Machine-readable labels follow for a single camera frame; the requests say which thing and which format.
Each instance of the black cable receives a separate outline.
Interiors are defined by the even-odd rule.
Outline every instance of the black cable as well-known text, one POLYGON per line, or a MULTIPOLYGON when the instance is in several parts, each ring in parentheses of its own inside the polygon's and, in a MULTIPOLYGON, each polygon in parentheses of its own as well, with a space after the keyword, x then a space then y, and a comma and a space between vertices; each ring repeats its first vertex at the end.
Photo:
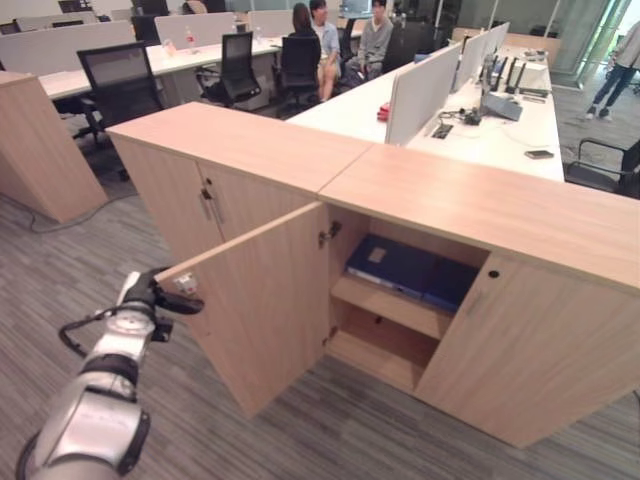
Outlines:
POLYGON ((27 480, 27 463, 36 448, 38 435, 40 435, 40 430, 27 440, 27 443, 24 444, 24 447, 22 447, 20 451, 20 456, 16 462, 16 480, 27 480))
POLYGON ((98 312, 93 317, 86 317, 77 322, 67 323, 66 325, 63 325, 62 327, 60 327, 60 329, 58 330, 58 338, 65 345, 65 347, 67 347, 73 353, 78 355, 80 358, 86 358, 87 352, 84 350, 84 348, 82 348, 82 345, 74 341, 67 334, 67 332, 84 327, 85 325, 88 325, 91 322, 97 322, 99 320, 102 320, 105 317, 105 315, 113 313, 116 309, 117 307, 110 307, 105 310, 102 310, 101 312, 98 312))
POLYGON ((31 215, 31 221, 29 222, 29 227, 28 227, 28 230, 30 232, 35 233, 37 235, 45 235, 47 233, 55 233, 55 232, 59 232, 61 230, 66 230, 66 229, 71 228, 71 227, 77 227, 78 225, 82 225, 83 223, 88 222, 93 217, 95 217, 95 215, 99 211, 101 211, 103 208, 105 208, 106 206, 111 205, 112 203, 117 202, 119 200, 124 200, 126 198, 137 197, 137 196, 138 196, 137 193, 130 193, 128 195, 123 195, 121 197, 112 198, 111 200, 108 200, 105 204, 100 205, 98 208, 96 208, 93 212, 91 212, 87 217, 83 218, 82 220, 78 220, 77 222, 74 222, 74 223, 68 223, 66 225, 60 225, 60 226, 57 226, 57 227, 49 228, 49 229, 46 229, 46 230, 38 230, 38 229, 35 228, 35 223, 37 221, 37 217, 30 209, 28 209, 24 205, 16 202, 12 198, 9 198, 9 197, 4 197, 4 198, 9 200, 9 202, 11 204, 13 204, 15 207, 18 207, 18 208, 24 210, 25 212, 27 212, 29 215, 31 215))
MULTIPOLYGON (((638 393, 638 390, 634 390, 633 395, 638 400, 638 422, 640 422, 640 393, 638 393)), ((640 424, 638 425, 638 449, 640 450, 640 424)))

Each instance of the door hinge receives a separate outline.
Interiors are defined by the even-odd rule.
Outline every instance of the door hinge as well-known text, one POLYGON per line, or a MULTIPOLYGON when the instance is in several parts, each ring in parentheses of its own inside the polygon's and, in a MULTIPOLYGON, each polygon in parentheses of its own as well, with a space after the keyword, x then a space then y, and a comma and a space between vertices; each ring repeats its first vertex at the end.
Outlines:
POLYGON ((326 347, 329 340, 336 336, 336 333, 338 333, 338 327, 331 327, 331 330, 329 330, 329 336, 322 340, 322 346, 326 347))
POLYGON ((340 222, 331 222, 328 232, 320 232, 318 234, 318 246, 320 248, 324 247, 324 244, 334 238, 341 229, 342 224, 340 222))

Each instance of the smartphone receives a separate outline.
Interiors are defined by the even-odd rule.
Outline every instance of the smartphone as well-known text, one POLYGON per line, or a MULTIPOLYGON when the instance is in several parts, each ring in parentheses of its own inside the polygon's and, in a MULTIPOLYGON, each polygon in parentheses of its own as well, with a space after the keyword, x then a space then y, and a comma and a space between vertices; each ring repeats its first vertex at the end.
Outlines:
POLYGON ((534 160, 542 160, 543 158, 553 158, 553 153, 548 150, 529 150, 528 152, 524 152, 524 154, 533 158, 534 160))

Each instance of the woman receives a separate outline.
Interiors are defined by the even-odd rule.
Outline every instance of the woman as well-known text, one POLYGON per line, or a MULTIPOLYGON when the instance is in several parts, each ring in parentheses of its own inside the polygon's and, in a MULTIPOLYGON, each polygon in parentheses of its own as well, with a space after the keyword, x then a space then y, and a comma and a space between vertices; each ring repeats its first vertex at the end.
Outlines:
MULTIPOLYGON (((293 6, 293 29, 294 32, 289 35, 290 37, 318 38, 316 32, 314 32, 311 27, 311 15, 309 14, 309 9, 304 3, 296 3, 293 6)), ((316 65, 320 62, 321 54, 320 40, 318 39, 318 41, 314 43, 314 49, 311 52, 316 65)))

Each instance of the mesh chair back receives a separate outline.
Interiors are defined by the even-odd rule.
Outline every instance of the mesh chair back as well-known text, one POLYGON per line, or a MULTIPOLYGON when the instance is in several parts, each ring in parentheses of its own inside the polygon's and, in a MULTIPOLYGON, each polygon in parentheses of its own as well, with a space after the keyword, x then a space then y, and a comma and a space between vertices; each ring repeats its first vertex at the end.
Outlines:
POLYGON ((11 23, 3 23, 2 25, 0 25, 0 33, 2 35, 20 33, 20 27, 18 27, 18 23, 15 20, 11 23))
POLYGON ((220 81, 233 102, 260 93, 260 85, 251 67, 253 32, 222 36, 222 68, 220 81))
POLYGON ((317 88, 319 42, 317 37, 283 37, 280 59, 284 88, 317 88))
POLYGON ((391 32, 387 52, 382 62, 384 73, 413 62, 416 53, 433 52, 433 25, 407 22, 396 23, 391 32))
POLYGON ((349 19, 346 27, 342 29, 342 35, 340 36, 340 58, 345 61, 353 57, 353 52, 351 51, 351 35, 353 33, 354 24, 355 21, 353 19, 349 19))
POLYGON ((53 28, 73 27, 75 25, 84 25, 84 22, 82 20, 69 20, 68 22, 53 22, 51 24, 53 28))
POLYGON ((162 110, 143 42, 78 52, 106 126, 162 110))

